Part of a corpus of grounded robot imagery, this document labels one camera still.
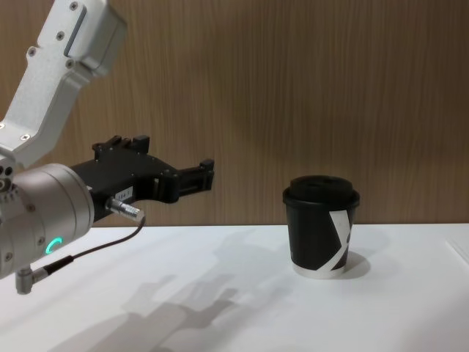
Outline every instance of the white table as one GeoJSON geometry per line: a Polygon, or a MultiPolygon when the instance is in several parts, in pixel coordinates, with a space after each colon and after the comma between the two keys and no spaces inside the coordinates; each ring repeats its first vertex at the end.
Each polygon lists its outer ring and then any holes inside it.
{"type": "Polygon", "coordinates": [[[0,351],[467,352],[469,266],[450,233],[469,225],[356,226],[347,273],[317,281],[293,272],[286,227],[147,228],[29,296],[0,281],[0,351]]]}

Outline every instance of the wooden wall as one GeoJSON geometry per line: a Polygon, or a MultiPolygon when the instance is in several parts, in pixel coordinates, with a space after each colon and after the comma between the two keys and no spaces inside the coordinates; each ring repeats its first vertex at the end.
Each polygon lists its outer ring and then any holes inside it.
{"type": "MultiPolygon", "coordinates": [[[[151,224],[282,223],[306,174],[349,178],[361,223],[469,221],[466,0],[112,3],[125,47],[43,162],[140,133],[177,167],[214,158],[213,191],[145,204],[151,224]]],[[[0,115],[51,4],[0,0],[0,115]]]]}

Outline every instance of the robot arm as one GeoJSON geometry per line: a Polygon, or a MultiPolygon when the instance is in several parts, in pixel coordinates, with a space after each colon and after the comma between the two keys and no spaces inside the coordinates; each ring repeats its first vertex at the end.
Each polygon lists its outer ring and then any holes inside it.
{"type": "Polygon", "coordinates": [[[175,169],[148,155],[147,136],[97,143],[91,161],[71,168],[51,164],[15,175],[17,165],[30,166],[53,149],[80,88],[109,71],[125,30],[106,0],[56,0],[38,46],[27,51],[28,67],[0,122],[0,279],[16,273],[20,294],[83,256],[30,266],[95,221],[116,213],[143,226],[144,213],[130,204],[173,203],[212,187],[213,161],[175,169]]]}
{"type": "Polygon", "coordinates": [[[54,2],[0,124],[6,177],[16,165],[28,167],[54,148],[80,89],[107,74],[125,32],[125,22],[105,0],[54,2]]]}

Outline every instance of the cup lid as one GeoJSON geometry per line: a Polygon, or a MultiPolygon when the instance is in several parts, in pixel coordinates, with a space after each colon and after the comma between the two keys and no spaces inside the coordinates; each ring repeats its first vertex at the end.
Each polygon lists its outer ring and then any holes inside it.
{"type": "Polygon", "coordinates": [[[284,191],[284,202],[293,206],[322,205],[345,209],[358,206],[359,201],[360,195],[350,181],[333,176],[295,178],[284,191]]]}

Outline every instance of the cable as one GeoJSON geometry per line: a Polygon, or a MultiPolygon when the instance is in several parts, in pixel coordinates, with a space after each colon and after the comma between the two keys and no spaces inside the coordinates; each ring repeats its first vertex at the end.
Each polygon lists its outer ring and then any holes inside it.
{"type": "Polygon", "coordinates": [[[73,259],[78,259],[78,258],[80,258],[80,257],[83,257],[84,255],[87,255],[87,254],[91,254],[91,253],[93,253],[93,252],[100,251],[101,249],[108,248],[108,247],[110,247],[110,246],[114,246],[114,245],[116,245],[116,244],[119,244],[119,243],[122,243],[122,242],[125,242],[125,241],[128,241],[128,240],[134,238],[135,236],[138,235],[138,233],[141,231],[141,229],[144,228],[144,226],[145,226],[145,221],[146,221],[146,220],[147,220],[147,219],[144,217],[144,218],[140,221],[139,227],[137,227],[137,229],[136,229],[134,232],[132,232],[129,236],[124,237],[124,238],[121,238],[120,240],[117,240],[117,241],[113,241],[113,242],[109,242],[109,243],[102,244],[101,246],[97,246],[97,247],[95,247],[95,248],[88,249],[88,250],[86,250],[86,251],[84,251],[84,252],[82,252],[82,253],[78,253],[77,255],[72,256],[72,258],[73,258],[73,259]]]}
{"type": "Polygon", "coordinates": [[[116,240],[116,241],[112,241],[112,242],[109,242],[109,243],[102,244],[101,246],[96,246],[94,248],[87,249],[86,251],[84,251],[82,253],[78,253],[76,255],[68,255],[68,256],[66,256],[62,259],[59,259],[59,260],[57,260],[57,261],[55,261],[55,262],[53,262],[49,265],[45,265],[43,267],[43,269],[47,272],[47,274],[48,274],[47,276],[50,276],[51,274],[55,273],[56,271],[58,271],[58,270],[64,268],[65,266],[69,265],[75,259],[81,258],[85,255],[88,255],[88,254],[91,254],[91,253],[94,253],[94,252],[97,252],[97,251],[100,251],[101,249],[108,248],[110,246],[114,246],[116,244],[128,241],[128,240],[130,240],[130,239],[132,239],[132,238],[134,238],[135,236],[138,235],[138,233],[141,231],[141,229],[144,228],[146,220],[147,220],[147,218],[144,217],[140,221],[140,225],[137,227],[137,229],[135,231],[133,231],[129,236],[121,238],[120,240],[116,240]]]}

